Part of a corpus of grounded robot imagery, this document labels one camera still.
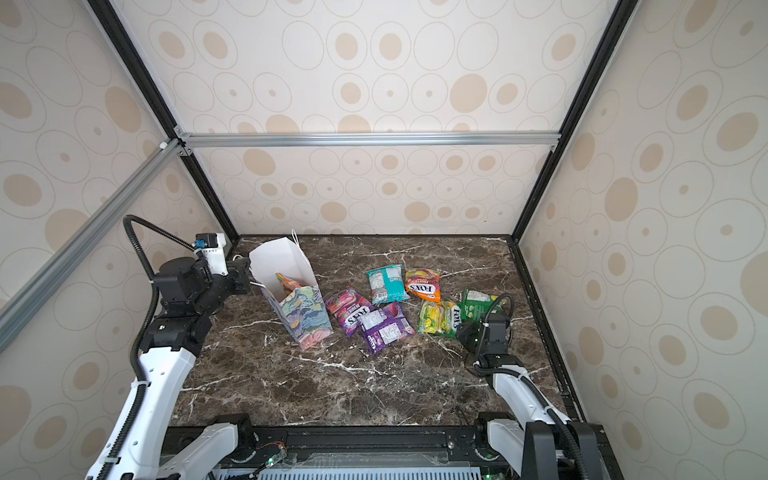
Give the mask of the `colourful painted paper bag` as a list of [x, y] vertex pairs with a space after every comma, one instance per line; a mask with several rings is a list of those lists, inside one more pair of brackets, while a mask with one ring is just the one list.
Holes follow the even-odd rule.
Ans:
[[333, 334], [314, 271], [295, 232], [257, 246], [248, 258], [255, 286], [300, 350]]

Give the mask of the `orange multicolour Fox's candy packet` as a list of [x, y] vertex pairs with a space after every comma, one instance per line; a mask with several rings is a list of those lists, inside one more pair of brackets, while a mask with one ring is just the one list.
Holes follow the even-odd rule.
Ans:
[[295, 280], [293, 278], [285, 276], [282, 273], [276, 272], [275, 276], [276, 276], [277, 280], [279, 281], [281, 287], [288, 294], [290, 294], [293, 291], [303, 287], [303, 285], [298, 280]]

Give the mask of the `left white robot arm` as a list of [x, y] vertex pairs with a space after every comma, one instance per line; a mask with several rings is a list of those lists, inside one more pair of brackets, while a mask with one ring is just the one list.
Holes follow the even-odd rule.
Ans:
[[176, 400], [200, 356], [214, 314], [233, 295], [251, 289], [249, 261], [226, 261], [221, 273], [204, 258], [180, 257], [150, 277], [149, 322], [130, 363], [136, 375], [89, 479], [204, 479], [242, 443], [243, 420], [227, 417], [207, 426], [171, 459], [162, 446]]

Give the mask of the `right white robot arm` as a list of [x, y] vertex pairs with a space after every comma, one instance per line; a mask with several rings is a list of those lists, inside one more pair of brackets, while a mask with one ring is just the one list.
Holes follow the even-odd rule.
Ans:
[[505, 417], [477, 418], [475, 450], [482, 459], [503, 458], [520, 479], [611, 477], [596, 427], [556, 408], [508, 352], [508, 316], [492, 313], [465, 322], [456, 337], [474, 358], [470, 372], [485, 380], [511, 411]]

